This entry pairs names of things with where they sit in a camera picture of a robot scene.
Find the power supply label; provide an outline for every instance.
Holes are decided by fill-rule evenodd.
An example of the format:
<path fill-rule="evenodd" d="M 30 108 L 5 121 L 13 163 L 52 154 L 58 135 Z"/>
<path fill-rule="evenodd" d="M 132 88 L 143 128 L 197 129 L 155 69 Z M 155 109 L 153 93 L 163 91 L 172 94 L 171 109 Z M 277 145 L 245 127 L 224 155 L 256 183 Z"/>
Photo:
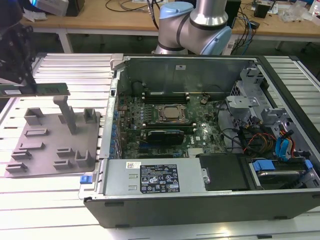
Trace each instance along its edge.
<path fill-rule="evenodd" d="M 143 194 L 179 193 L 177 165 L 141 165 L 140 192 Z"/>

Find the blue latch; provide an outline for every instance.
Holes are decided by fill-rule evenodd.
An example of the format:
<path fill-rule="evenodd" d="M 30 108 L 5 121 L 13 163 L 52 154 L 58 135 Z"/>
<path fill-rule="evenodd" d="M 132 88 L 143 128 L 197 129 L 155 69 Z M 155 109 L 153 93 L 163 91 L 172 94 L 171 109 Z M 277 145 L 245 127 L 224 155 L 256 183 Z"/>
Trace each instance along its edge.
<path fill-rule="evenodd" d="M 254 170 L 257 171 L 268 171 L 268 170 L 275 170 L 274 163 L 272 160 L 257 160 L 253 164 Z"/>
<path fill-rule="evenodd" d="M 308 159 L 304 160 L 304 163 L 305 163 L 305 165 L 306 165 L 306 167 L 307 167 L 308 169 L 312 169 L 312 168 L 314 167 L 314 166 L 312 165 L 311 161 L 308 160 Z"/>
<path fill-rule="evenodd" d="M 278 137 L 275 143 L 275 154 L 277 157 L 281 158 L 284 162 L 288 161 L 286 158 L 286 153 L 289 146 L 289 140 L 288 139 L 282 139 L 281 137 Z"/>
<path fill-rule="evenodd" d="M 80 184 L 92 184 L 93 176 L 83 175 L 80 177 Z"/>

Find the blue cable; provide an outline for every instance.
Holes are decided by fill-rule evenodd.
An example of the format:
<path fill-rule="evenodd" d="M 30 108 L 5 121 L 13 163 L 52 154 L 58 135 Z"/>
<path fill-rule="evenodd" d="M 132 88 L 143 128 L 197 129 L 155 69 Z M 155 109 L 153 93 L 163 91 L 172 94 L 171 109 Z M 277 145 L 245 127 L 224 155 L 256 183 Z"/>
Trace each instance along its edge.
<path fill-rule="evenodd" d="M 244 48 L 244 50 L 243 50 L 243 52 L 242 52 L 241 55 L 245 54 L 245 52 L 247 51 L 247 49 L 248 49 L 248 47 L 249 47 L 249 45 L 250 45 L 250 42 L 251 42 L 251 32 L 252 32 L 252 34 L 253 34 L 253 30 L 252 30 L 252 28 L 251 28 L 251 24 L 250 24 L 249 19 L 248 19 L 247 17 L 246 17 L 245 19 L 246 19 L 246 22 L 247 22 L 247 24 L 248 24 L 248 26 L 249 26 L 249 35 L 248 35 L 249 39 L 248 39 L 248 41 L 246 42 L 245 48 Z"/>
<path fill-rule="evenodd" d="M 242 52 L 242 54 L 241 54 L 241 55 L 243 55 L 243 54 L 245 54 L 245 52 L 247 51 L 247 49 L 248 49 L 248 47 L 249 47 L 249 45 L 250 45 L 250 42 L 251 42 L 251 32 L 252 32 L 252 34 L 253 34 L 253 30 L 252 30 L 252 28 L 251 28 L 250 21 L 249 21 L 249 19 L 248 19 L 247 17 L 244 18 L 244 17 L 237 16 L 237 18 L 238 18 L 238 19 L 245 20 L 245 21 L 246 21 L 246 24 L 249 26 L 249 31 L 248 31 L 248 38 L 249 38 L 249 39 L 246 41 L 245 48 L 244 48 L 244 50 L 243 50 L 243 52 Z"/>

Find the metal case frame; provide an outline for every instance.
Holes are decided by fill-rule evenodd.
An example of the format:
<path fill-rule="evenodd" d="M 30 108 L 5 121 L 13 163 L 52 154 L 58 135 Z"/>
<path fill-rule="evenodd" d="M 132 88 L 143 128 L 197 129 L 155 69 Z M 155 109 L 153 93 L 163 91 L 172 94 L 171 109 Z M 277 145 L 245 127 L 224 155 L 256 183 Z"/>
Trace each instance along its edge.
<path fill-rule="evenodd" d="M 146 56 L 130 55 L 130 58 L 143 58 Z M 181 56 L 152 55 L 147 58 L 181 58 Z M 267 79 L 268 83 L 277 90 L 282 97 L 293 122 L 316 156 L 320 150 L 320 133 L 302 110 L 290 91 L 283 84 L 275 70 L 263 56 L 231 57 L 231 56 L 184 56 L 185 59 L 247 59 L 256 63 Z M 117 91 L 116 83 L 120 78 L 123 64 L 118 64 L 118 71 L 114 72 L 115 78 L 111 89 Z M 108 157 L 110 145 L 110 132 L 115 101 L 110 96 L 107 118 L 105 121 L 100 155 Z M 252 190 L 252 191 L 221 191 L 205 193 L 166 193 L 107 196 L 105 192 L 106 169 L 108 159 L 100 162 L 96 179 L 95 193 L 84 199 L 84 205 L 95 216 L 104 228 L 124 228 L 141 226 L 201 224 L 233 221 L 291 219 L 312 208 L 320 206 L 320 189 L 282 189 L 282 190 Z"/>

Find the green circuit board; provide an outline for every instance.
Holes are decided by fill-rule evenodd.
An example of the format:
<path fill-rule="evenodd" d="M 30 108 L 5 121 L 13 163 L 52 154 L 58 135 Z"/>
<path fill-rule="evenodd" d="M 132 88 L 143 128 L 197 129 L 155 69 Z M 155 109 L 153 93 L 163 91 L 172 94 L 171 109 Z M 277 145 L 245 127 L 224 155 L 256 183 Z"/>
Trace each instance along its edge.
<path fill-rule="evenodd" d="M 122 158 L 188 158 L 195 157 L 190 149 L 202 150 L 204 153 L 222 153 L 226 145 L 217 130 L 214 114 L 215 102 L 201 104 L 203 96 L 190 95 L 187 104 L 174 104 L 184 114 L 184 122 L 195 123 L 185 131 L 183 143 L 179 145 L 150 145 L 146 141 L 149 129 L 143 124 L 159 122 L 163 104 L 145 104 L 138 97 L 120 96 L 118 109 L 120 112 L 120 131 L 122 139 Z"/>

